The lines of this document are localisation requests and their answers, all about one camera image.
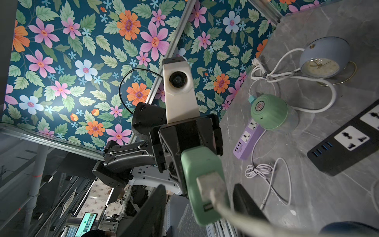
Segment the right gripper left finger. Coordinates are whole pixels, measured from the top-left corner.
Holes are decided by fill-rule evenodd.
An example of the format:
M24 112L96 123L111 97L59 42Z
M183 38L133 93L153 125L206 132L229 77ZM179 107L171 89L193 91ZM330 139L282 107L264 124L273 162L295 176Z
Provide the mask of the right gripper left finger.
M116 235L118 237L162 237L166 207L166 189L159 185L142 209L130 223L121 221Z

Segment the blue meat grinder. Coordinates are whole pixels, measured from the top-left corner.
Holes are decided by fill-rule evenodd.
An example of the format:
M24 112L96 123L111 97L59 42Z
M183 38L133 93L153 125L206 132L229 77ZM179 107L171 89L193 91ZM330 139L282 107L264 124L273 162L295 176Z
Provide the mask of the blue meat grinder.
M378 235L379 229L372 227L370 225L354 222L354 221L344 221L344 222L334 222L324 226L319 234L341 234L349 236L369 236Z

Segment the green charger adapter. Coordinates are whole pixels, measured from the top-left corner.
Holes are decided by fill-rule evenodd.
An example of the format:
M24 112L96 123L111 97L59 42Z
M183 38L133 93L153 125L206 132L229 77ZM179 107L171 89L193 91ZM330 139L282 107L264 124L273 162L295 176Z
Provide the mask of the green charger adapter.
M222 161L205 146L182 152L181 162L188 198L199 226L205 227L222 219L213 204L230 207Z
M250 95L249 98L248 98L248 101L249 101L249 103L252 105L256 99L257 99L257 98L256 98L255 96Z

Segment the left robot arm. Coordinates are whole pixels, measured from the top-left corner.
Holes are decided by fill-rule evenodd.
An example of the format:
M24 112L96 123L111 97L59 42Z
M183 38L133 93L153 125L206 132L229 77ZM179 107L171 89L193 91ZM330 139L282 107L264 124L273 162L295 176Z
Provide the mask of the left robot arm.
M166 110L140 102L132 118L132 130L141 139L128 145L110 141L105 159L92 173L112 188L136 185L138 167L157 165L159 173L168 171L166 189L187 196L187 182L181 156L185 150L204 146L216 155L223 155L223 139L219 117L209 114L168 123Z

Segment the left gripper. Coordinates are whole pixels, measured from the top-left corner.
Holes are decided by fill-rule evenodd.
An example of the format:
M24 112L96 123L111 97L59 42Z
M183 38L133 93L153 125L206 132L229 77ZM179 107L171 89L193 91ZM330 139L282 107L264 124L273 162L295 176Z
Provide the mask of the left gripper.
M187 195L187 182L181 154L198 146L205 146L216 155L224 153L219 117L215 114L158 125L152 128L149 136L159 171L168 170L184 196Z

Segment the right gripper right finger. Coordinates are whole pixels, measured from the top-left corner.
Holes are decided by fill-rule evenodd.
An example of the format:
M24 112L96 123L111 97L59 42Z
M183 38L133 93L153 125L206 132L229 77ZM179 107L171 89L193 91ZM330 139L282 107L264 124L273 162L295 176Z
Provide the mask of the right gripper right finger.
M235 212L268 222L268 219L241 184L234 186L233 204Z

